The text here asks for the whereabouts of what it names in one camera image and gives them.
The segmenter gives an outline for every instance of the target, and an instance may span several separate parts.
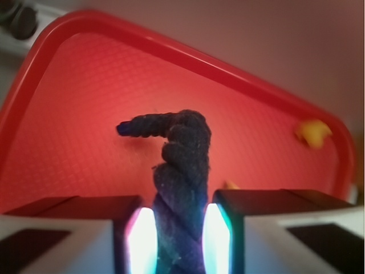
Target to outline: yellow object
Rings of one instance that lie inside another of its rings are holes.
[[[224,182],[224,189],[226,189],[226,190],[240,190],[238,185],[233,183],[231,180],[226,180]]]
[[[302,122],[295,134],[299,140],[305,140],[309,147],[319,149],[323,147],[325,138],[332,135],[332,131],[321,120],[310,120]]]

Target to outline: red tray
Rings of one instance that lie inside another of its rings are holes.
[[[0,212],[46,196],[155,194],[163,138],[122,138],[115,126],[147,113],[193,109],[212,130],[209,195],[311,188],[345,198],[354,150],[332,115],[169,38],[96,11],[57,19],[36,40],[0,117]],[[311,150],[304,119],[333,136]]]

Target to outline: dark blue rope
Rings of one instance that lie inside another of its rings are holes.
[[[167,137],[166,163],[155,168],[153,202],[159,238],[157,273],[205,273],[201,234],[208,201],[211,132],[199,112],[148,114],[117,126],[122,136]]]

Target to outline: white light strip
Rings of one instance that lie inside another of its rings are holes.
[[[230,270],[230,221],[217,204],[209,204],[202,234],[205,271],[209,274],[228,274]]]
[[[127,273],[155,274],[157,264],[157,229],[150,208],[135,212],[125,230]]]

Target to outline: glowing light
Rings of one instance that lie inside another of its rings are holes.
[[[157,229],[150,208],[135,212],[125,230],[127,239],[127,272],[155,274],[157,264]]]
[[[202,234],[205,271],[209,274],[228,274],[230,270],[231,223],[224,210],[209,204]]]

